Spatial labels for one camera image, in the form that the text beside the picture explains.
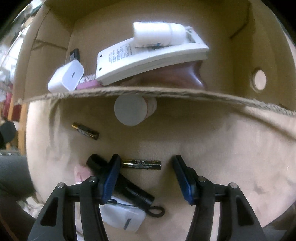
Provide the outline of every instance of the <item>metal screw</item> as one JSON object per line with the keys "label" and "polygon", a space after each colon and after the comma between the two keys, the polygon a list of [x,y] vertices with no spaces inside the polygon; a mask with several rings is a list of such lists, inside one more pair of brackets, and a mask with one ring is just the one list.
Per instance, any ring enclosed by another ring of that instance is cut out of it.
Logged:
{"label": "metal screw", "polygon": [[65,186],[65,183],[59,183],[58,185],[57,185],[57,188],[63,188]]}
{"label": "metal screw", "polygon": [[96,177],[95,176],[92,176],[89,178],[89,182],[90,183],[94,183],[96,181]]}
{"label": "metal screw", "polygon": [[199,176],[198,177],[198,181],[200,181],[201,183],[204,183],[207,179],[203,176]]}
{"label": "metal screw", "polygon": [[236,189],[238,187],[238,185],[236,183],[229,183],[229,185],[234,189]]}

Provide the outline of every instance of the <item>white power adapter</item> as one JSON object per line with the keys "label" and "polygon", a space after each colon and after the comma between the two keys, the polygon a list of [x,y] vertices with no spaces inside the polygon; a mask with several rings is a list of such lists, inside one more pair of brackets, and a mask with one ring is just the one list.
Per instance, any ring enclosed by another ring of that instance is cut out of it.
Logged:
{"label": "white power adapter", "polygon": [[146,217],[145,211],[117,197],[111,196],[111,198],[117,201],[116,205],[108,203],[99,205],[103,221],[112,227],[136,232]]}

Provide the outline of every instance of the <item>white cylinder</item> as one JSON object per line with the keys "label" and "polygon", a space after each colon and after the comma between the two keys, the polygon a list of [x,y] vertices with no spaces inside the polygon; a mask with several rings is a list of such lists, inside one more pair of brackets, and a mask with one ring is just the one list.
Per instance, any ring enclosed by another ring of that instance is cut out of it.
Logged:
{"label": "white cylinder", "polygon": [[114,104],[116,118],[124,125],[135,126],[151,116],[157,108],[154,97],[121,95]]}
{"label": "white cylinder", "polygon": [[135,47],[158,47],[180,45],[186,40],[186,29],[177,23],[133,23]]}

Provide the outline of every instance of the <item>white label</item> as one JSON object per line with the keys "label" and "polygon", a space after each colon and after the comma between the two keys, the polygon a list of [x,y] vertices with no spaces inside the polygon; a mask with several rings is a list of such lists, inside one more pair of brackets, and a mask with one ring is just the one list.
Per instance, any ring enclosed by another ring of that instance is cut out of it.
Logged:
{"label": "white label", "polygon": [[109,63],[115,63],[121,59],[128,58],[133,55],[133,50],[130,44],[123,45],[119,48],[114,49],[109,53]]}

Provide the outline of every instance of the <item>white battery charger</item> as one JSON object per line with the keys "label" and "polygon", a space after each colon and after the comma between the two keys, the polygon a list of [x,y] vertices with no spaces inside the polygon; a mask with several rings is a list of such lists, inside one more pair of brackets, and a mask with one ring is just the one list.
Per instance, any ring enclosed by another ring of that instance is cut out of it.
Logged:
{"label": "white battery charger", "polygon": [[122,41],[98,54],[96,79],[103,85],[172,64],[203,60],[209,47],[192,27],[185,27],[181,45],[136,48],[133,38]]}

